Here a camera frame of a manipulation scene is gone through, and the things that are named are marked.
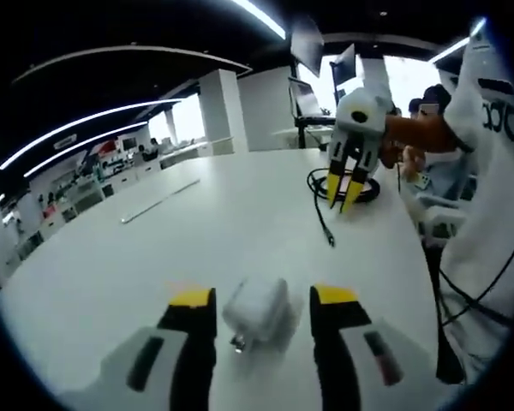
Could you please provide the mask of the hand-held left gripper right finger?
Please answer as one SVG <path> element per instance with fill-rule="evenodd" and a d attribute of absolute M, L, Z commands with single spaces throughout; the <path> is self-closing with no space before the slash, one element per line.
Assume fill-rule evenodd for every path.
<path fill-rule="evenodd" d="M 315 284 L 309 312 L 324 410 L 433 409 L 426 350 L 371 320 L 354 291 Z"/>

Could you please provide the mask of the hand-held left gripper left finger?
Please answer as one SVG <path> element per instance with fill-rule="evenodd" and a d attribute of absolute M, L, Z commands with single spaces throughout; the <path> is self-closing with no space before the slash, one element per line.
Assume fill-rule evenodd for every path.
<path fill-rule="evenodd" d="M 207 410 L 216 336 L 215 289 L 182 292 L 157 324 L 112 349 L 99 375 L 60 402 L 67 410 Z"/>

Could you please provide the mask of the person's right hand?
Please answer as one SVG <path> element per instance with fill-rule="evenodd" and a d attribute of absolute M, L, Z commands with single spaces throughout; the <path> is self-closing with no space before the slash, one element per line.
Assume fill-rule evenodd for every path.
<path fill-rule="evenodd" d="M 402 176 L 407 181 L 415 181 L 426 163 L 421 130 L 417 120 L 401 116 L 387 115 L 385 133 L 380 147 L 380 161 L 387 168 L 402 163 Z"/>

